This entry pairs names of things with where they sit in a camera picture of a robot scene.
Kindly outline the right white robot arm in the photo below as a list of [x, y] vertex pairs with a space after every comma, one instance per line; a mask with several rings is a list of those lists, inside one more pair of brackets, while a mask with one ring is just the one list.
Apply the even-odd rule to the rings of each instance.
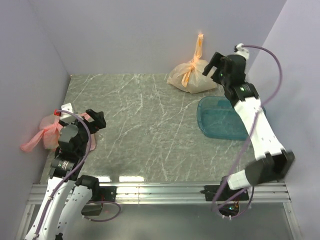
[[274, 134], [255, 86], [246, 81], [248, 58], [248, 51], [230, 55], [215, 52], [202, 73], [209, 76], [212, 68], [216, 68], [210, 78], [223, 87], [225, 97], [242, 120], [255, 156], [255, 161], [245, 169], [227, 176], [220, 191], [237, 191], [282, 180], [295, 161], [294, 153], [286, 150]]

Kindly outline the orange plastic bag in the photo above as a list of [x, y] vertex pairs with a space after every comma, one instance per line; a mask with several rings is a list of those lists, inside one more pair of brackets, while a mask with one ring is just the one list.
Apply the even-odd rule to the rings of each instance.
[[204, 68], [208, 65], [208, 62], [202, 59], [203, 41], [204, 35], [199, 34], [193, 58], [187, 63], [177, 65], [169, 73], [167, 78], [168, 84], [190, 94], [197, 94], [218, 87], [215, 82], [203, 75]]

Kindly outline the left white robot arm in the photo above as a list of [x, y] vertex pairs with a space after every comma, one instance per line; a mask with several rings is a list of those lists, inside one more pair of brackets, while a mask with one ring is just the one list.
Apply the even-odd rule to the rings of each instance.
[[90, 120], [65, 109], [56, 112], [62, 129], [45, 195], [26, 240], [65, 240], [75, 215], [100, 193], [98, 178], [79, 173], [89, 155], [92, 135], [107, 124], [102, 111], [87, 109], [85, 112]]

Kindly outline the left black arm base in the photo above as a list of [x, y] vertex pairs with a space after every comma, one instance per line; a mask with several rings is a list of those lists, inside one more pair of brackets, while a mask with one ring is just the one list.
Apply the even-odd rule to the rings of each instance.
[[115, 202], [117, 194], [116, 186], [102, 186], [95, 193], [89, 202], [81, 210], [83, 216], [99, 216], [102, 213], [104, 203], [97, 202]]

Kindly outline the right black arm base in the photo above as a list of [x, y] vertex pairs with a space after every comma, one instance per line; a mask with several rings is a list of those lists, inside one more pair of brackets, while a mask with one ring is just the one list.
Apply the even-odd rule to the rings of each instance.
[[[228, 185], [224, 187], [217, 200], [214, 202], [216, 206], [212, 207], [218, 211], [222, 218], [230, 220], [244, 213], [251, 205], [254, 196], [254, 188], [249, 196], [248, 189], [231, 190]], [[240, 210], [240, 201], [248, 201], [244, 210]]]

